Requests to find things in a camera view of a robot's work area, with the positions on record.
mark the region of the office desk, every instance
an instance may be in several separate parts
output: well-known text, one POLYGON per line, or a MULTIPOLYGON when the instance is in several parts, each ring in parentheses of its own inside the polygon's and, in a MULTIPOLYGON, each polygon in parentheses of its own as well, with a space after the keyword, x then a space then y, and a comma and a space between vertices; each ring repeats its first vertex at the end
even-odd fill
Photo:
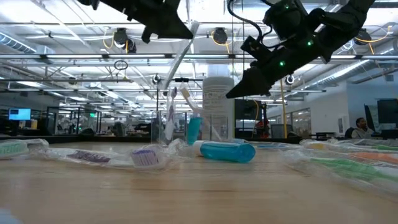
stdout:
MULTIPOLYGON (((128 151, 132 143, 53 147, 128 151)), ((0 161, 0 208, 35 223, 397 223, 398 204, 291 170, 196 158, 161 174, 55 161, 0 161)))

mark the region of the toothbrush package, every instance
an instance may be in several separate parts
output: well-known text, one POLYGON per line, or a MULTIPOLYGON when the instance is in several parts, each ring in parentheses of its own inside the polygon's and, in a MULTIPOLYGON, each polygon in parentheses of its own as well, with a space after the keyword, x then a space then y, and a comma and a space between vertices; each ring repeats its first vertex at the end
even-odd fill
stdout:
POLYGON ((289 167, 398 201, 398 151, 394 146, 336 139, 303 140, 300 144, 300 148, 281 151, 289 167))
POLYGON ((43 139, 11 140, 0 142, 2 149, 9 149, 1 155, 0 159, 28 155, 28 159, 48 159, 54 161, 72 162, 89 166, 117 168, 126 170, 146 170, 160 172, 171 168, 173 165, 188 159, 181 153, 183 142, 179 139, 173 141, 169 147, 148 145, 118 151, 89 151, 70 148, 51 148, 43 139))

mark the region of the computer monitor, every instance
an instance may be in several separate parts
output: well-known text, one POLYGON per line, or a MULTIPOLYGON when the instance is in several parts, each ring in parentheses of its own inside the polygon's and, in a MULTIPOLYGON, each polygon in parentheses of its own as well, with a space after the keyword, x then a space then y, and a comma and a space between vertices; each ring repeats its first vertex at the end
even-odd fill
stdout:
POLYGON ((379 124, 398 125, 398 100, 388 99, 377 101, 377 112, 379 113, 379 124))
POLYGON ((8 119, 14 121, 28 121, 30 120, 30 109, 9 109, 8 119))

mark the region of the green toothbrush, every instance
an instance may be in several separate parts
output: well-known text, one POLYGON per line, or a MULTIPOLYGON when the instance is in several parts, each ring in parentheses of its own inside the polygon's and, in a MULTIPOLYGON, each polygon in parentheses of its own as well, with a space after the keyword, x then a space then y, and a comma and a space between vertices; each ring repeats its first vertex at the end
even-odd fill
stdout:
POLYGON ((374 178, 383 178, 398 182, 398 177, 386 175, 377 170, 375 167, 361 164, 347 159, 311 159, 312 162, 332 168, 338 175, 347 178, 355 178, 365 181, 374 178))

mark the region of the plastic bottle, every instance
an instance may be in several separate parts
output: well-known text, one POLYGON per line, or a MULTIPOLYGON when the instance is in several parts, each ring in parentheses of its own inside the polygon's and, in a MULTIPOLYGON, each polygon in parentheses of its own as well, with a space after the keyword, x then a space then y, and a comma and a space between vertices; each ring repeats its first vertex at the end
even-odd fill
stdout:
POLYGON ((231 162, 249 162, 256 155, 255 148, 250 144, 196 141, 193 150, 198 156, 231 162))
POLYGON ((192 117, 188 124, 187 130, 187 144, 189 146, 193 145, 195 141, 198 139, 198 134, 201 125, 200 117, 192 117))

